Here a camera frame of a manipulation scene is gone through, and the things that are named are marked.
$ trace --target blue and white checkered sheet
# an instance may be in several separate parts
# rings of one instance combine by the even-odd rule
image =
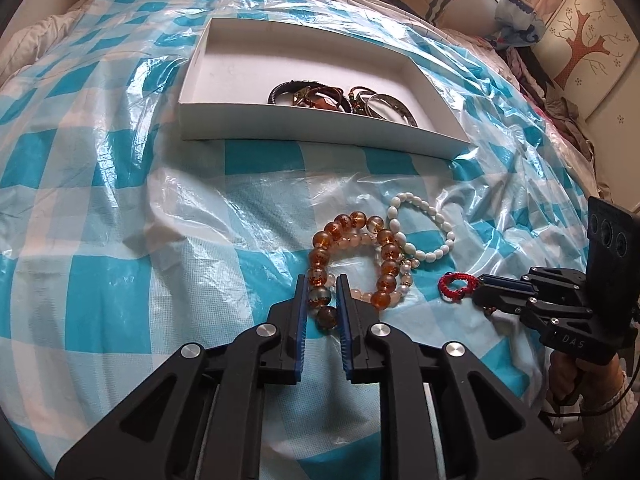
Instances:
[[[447,162],[356,146],[182,141],[177,96],[210,16],[302,23],[402,50],[473,146]],[[181,344],[230,342],[290,298],[325,223],[352,210],[384,216],[401,190],[437,204],[458,238],[414,272],[409,295],[382,319],[419,342],[462,341],[539,405],[536,334],[436,290],[448,270],[518,276],[586,264],[585,197],[512,86],[463,49],[339,2],[95,0],[0,93],[4,412],[52,470]],[[442,243],[418,210],[402,208],[400,219],[416,246]],[[366,249],[334,269],[371,290]],[[302,382],[268,388],[261,478],[377,479],[379,425],[377,387],[348,383],[337,338],[311,322]]]

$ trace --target white bead bracelet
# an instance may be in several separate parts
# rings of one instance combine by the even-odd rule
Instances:
[[[398,220],[398,208],[403,202],[413,204],[431,217],[433,222],[441,229],[441,231],[444,232],[446,236],[444,244],[433,252],[426,252],[416,249],[412,243],[406,241],[406,235],[402,232],[400,221]],[[386,216],[389,218],[389,229],[394,232],[396,241],[400,244],[400,248],[404,251],[404,254],[412,257],[412,267],[417,267],[420,265],[420,262],[427,262],[430,264],[441,259],[445,254],[453,250],[456,234],[453,232],[451,224],[445,220],[441,213],[438,213],[436,208],[431,206],[426,200],[421,199],[419,196],[415,196],[413,193],[409,192],[398,193],[390,200],[389,209],[386,210]]]

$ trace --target curtain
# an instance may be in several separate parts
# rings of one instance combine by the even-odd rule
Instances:
[[[527,46],[540,41],[546,24],[563,0],[500,0],[495,19],[502,28],[490,38],[497,50]]]

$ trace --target metal screw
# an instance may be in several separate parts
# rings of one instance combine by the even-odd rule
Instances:
[[[263,323],[262,325],[258,326],[255,331],[260,337],[271,337],[278,331],[278,329],[271,323]]]
[[[391,327],[389,325],[385,325],[384,323],[376,323],[371,327],[371,333],[373,335],[377,335],[378,337],[386,337],[391,334]]]
[[[180,355],[185,359],[193,359],[194,357],[198,357],[200,355],[200,346],[196,345],[196,343],[189,343],[185,345],[180,350]]]
[[[462,345],[462,343],[458,343],[457,341],[449,343],[445,347],[445,350],[451,357],[460,357],[465,354],[465,347]]]

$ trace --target red string bracelet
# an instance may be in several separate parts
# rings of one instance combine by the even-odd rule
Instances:
[[[466,286],[459,288],[458,290],[451,290],[448,285],[456,280],[464,280]],[[478,279],[464,272],[447,272],[438,280],[438,290],[443,296],[446,296],[450,300],[460,301],[467,294],[471,294],[476,288],[478,288]]]

